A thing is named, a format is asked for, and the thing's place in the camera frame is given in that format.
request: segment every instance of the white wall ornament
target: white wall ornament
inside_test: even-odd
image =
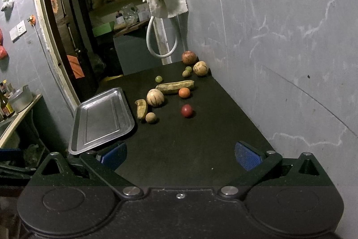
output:
[[[7,9],[10,9],[14,6],[14,0],[2,0],[3,4],[2,4],[2,8],[1,11],[5,11]]]

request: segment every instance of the blue gripper pad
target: blue gripper pad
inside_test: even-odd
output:
[[[127,144],[122,143],[101,157],[100,162],[115,171],[127,159]]]
[[[239,162],[246,171],[254,169],[262,162],[260,155],[239,142],[235,145],[235,157],[236,161]]]

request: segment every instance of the striped melon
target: striped melon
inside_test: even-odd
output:
[[[193,70],[196,75],[204,76],[208,74],[209,66],[204,61],[199,61],[197,64],[194,65]]]
[[[159,107],[164,103],[164,95],[158,89],[151,89],[147,94],[147,102],[152,107]]]

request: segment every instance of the red bag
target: red bag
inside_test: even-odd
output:
[[[2,31],[0,29],[0,46],[2,46],[3,41],[4,41],[4,36],[2,35]]]
[[[0,59],[8,55],[8,53],[6,52],[5,48],[2,45],[3,41],[4,41],[4,36],[2,35],[2,31],[0,29]]]

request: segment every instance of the wall outlet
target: wall outlet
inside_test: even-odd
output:
[[[19,23],[17,26],[17,32],[19,34],[19,36],[21,36],[22,34],[25,34],[27,32],[26,30],[26,26],[25,26],[25,21],[22,21],[21,23]]]
[[[15,41],[18,37],[19,37],[19,33],[18,33],[18,31],[17,31],[17,27],[13,27],[13,28],[10,30],[10,38],[11,38],[11,41]]]

